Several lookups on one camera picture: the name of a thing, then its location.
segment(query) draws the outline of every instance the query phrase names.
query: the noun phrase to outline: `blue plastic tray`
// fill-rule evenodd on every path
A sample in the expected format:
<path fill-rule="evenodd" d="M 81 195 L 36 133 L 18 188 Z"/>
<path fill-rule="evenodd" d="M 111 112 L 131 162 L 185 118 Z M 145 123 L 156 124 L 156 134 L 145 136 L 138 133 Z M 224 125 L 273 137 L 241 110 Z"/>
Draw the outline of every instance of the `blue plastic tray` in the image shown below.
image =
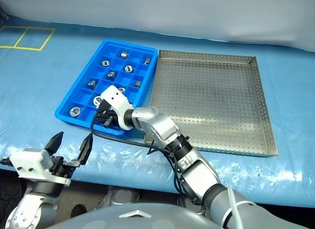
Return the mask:
<path fill-rule="evenodd" d="M 122 51 L 128 52 L 126 59 L 121 57 Z M 151 59 L 149 65 L 144 64 L 146 58 Z M 125 88 L 124 95 L 127 96 L 132 106 L 140 106 L 154 76 L 157 60 L 158 51 L 154 48 L 110 39 L 103 41 L 62 100 L 55 116 L 69 124 L 90 128 L 96 112 L 93 99 L 110 85 Z M 103 66 L 103 61 L 109 61 L 109 66 Z M 134 71 L 132 73 L 126 72 L 126 65 L 133 66 Z M 112 71 L 116 73 L 114 80 L 107 78 L 108 73 Z M 92 80 L 97 82 L 95 88 L 88 86 Z M 141 81 L 140 88 L 134 86 L 136 81 Z M 69 112 L 73 107 L 81 108 L 79 116 L 70 116 Z M 127 138 L 129 133 L 114 126 L 104 128 L 101 124 L 96 124 L 94 129 L 118 138 Z"/>

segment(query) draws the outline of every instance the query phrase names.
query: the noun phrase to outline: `yellow tape line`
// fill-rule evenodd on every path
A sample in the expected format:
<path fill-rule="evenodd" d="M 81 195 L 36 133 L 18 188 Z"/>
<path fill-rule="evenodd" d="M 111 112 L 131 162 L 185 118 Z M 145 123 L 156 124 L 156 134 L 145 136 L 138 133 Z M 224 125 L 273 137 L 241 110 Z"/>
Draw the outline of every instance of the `yellow tape line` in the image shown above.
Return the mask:
<path fill-rule="evenodd" d="M 43 28 L 43 27 L 32 27 L 32 26 L 3 26 L 0 29 L 0 32 L 4 29 L 4 28 L 22 28 L 25 29 L 24 32 L 21 34 L 21 36 L 18 38 L 18 40 L 15 42 L 15 44 L 13 46 L 5 46 L 5 45 L 0 45 L 0 48 L 15 48 L 15 49 L 24 49 L 24 50 L 30 50 L 30 51 L 41 51 L 45 45 L 47 44 L 47 42 L 50 40 L 51 36 L 53 36 L 54 32 L 56 31 L 56 29 L 53 28 Z M 30 48 L 30 47 L 19 47 L 17 46 L 19 44 L 19 42 L 21 41 L 21 39 L 24 37 L 24 35 L 26 34 L 26 32 L 29 29 L 35 29 L 35 30 L 49 30 L 51 31 L 51 33 L 48 35 L 47 39 L 44 41 L 44 43 L 41 45 L 40 48 Z"/>

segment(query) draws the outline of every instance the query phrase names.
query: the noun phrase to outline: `white backdrop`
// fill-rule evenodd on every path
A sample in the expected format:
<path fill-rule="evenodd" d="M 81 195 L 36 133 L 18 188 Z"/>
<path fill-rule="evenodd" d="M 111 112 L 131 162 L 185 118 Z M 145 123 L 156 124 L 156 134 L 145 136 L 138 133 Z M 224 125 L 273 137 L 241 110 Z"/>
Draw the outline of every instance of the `white backdrop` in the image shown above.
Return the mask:
<path fill-rule="evenodd" d="M 315 51 L 315 0 L 0 0 L 20 18 Z"/>

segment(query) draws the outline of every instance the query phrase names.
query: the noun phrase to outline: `blue plastic sheet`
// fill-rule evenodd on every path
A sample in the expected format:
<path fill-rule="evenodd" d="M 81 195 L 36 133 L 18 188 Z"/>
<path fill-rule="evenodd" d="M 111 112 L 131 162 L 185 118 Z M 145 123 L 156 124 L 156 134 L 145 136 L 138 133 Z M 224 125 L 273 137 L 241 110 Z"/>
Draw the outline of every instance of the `blue plastic sheet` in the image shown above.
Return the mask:
<path fill-rule="evenodd" d="M 27 147 L 44 147 L 60 131 L 64 131 L 64 137 L 57 154 L 67 160 L 78 155 L 88 130 L 63 123 L 55 118 L 54 111 L 106 38 L 156 49 L 256 56 L 279 156 L 202 154 L 223 184 L 232 185 L 255 202 L 315 207 L 314 53 L 20 19 L 10 23 L 56 31 L 42 51 L 0 48 L 0 157 Z M 1 33 L 1 43 L 9 40 L 4 36 L 14 36 Z M 32 46 L 42 38 L 26 34 L 23 39 Z M 150 97 L 149 92 L 145 105 L 150 104 Z M 142 141 L 143 136 L 133 130 L 131 139 Z M 175 192 L 167 160 L 160 153 L 147 156 L 147 151 L 95 137 L 87 165 L 78 168 L 72 179 Z M 3 165 L 1 168 L 12 170 Z"/>

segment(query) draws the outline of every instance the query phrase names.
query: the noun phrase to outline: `perforated metal tray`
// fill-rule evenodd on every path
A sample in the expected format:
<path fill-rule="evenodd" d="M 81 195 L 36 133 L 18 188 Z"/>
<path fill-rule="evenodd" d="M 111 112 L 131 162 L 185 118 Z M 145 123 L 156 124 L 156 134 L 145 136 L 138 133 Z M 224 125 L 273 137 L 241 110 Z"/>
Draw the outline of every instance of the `perforated metal tray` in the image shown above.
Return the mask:
<path fill-rule="evenodd" d="M 160 50 L 152 106 L 199 150 L 278 155 L 256 57 Z"/>

